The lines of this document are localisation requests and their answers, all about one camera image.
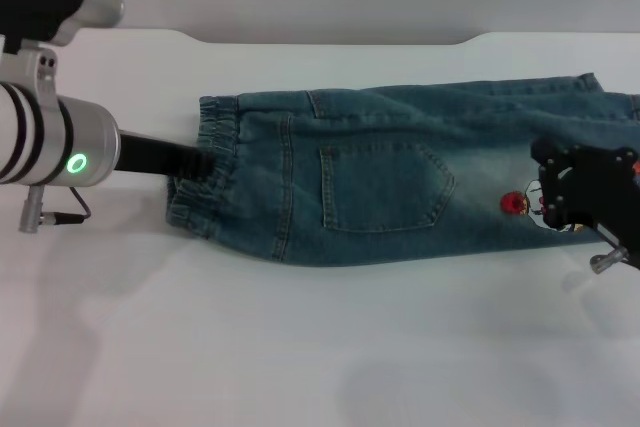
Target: jeans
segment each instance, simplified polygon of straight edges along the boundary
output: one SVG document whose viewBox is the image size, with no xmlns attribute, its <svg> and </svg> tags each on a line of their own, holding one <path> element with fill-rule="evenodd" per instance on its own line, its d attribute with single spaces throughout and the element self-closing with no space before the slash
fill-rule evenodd
<svg viewBox="0 0 640 427">
<path fill-rule="evenodd" d="M 167 220 L 244 253 L 337 266 L 592 242 L 550 229 L 530 144 L 640 149 L 640 103 L 591 74 L 203 97 L 204 182 Z"/>
</svg>

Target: jeans pocket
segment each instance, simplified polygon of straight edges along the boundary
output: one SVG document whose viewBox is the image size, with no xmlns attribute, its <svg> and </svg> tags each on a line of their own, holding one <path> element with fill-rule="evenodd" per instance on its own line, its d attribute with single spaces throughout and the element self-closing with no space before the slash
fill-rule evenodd
<svg viewBox="0 0 640 427">
<path fill-rule="evenodd" d="M 320 148 L 324 226 L 390 232 L 433 226 L 455 179 L 423 143 L 374 142 Z"/>
</svg>

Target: green indicator light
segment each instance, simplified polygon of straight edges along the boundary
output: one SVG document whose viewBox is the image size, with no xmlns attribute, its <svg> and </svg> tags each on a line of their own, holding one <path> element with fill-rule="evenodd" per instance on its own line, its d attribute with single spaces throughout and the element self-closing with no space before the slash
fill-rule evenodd
<svg viewBox="0 0 640 427">
<path fill-rule="evenodd" d="M 70 174 L 77 174 L 84 170 L 87 166 L 87 156 L 84 154 L 76 154 L 67 161 L 67 171 Z"/>
</svg>

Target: blue denim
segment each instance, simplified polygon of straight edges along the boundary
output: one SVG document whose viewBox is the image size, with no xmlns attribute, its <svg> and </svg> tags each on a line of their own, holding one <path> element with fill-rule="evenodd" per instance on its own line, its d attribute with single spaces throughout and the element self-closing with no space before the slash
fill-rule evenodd
<svg viewBox="0 0 640 427">
<path fill-rule="evenodd" d="M 591 74 L 203 97 L 204 182 L 169 179 L 167 220 L 314 266 L 598 240 L 542 221 L 531 142 L 640 149 L 640 104 Z"/>
</svg>

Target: white table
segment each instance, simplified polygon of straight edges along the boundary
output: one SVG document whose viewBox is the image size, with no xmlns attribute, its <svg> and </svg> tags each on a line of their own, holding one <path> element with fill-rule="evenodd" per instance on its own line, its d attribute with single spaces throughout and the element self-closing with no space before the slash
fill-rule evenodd
<svg viewBox="0 0 640 427">
<path fill-rule="evenodd" d="M 193 142 L 198 97 L 576 75 L 640 90 L 640 35 L 489 34 L 455 46 L 204 44 L 83 31 L 59 91 Z M 85 189 L 79 227 L 17 232 L 0 189 L 0 426 L 635 426 L 640 273 L 603 245 L 312 269 L 164 224 L 164 180 Z M 50 188 L 49 210 L 77 208 Z"/>
</svg>

